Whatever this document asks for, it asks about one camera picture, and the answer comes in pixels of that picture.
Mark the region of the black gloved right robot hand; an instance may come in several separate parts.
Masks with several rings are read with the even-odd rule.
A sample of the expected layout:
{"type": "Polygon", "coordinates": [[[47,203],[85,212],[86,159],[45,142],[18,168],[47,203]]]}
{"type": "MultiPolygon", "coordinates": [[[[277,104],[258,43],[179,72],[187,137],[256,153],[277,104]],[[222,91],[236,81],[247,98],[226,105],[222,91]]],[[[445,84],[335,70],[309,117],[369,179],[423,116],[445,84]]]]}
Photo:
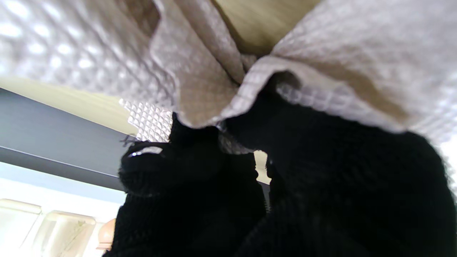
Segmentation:
{"type": "Polygon", "coordinates": [[[415,133],[390,133],[299,105],[274,89],[226,120],[267,154],[266,211],[253,153],[182,124],[121,158],[127,197],[105,257],[455,257],[456,206],[443,161],[415,133]]]}

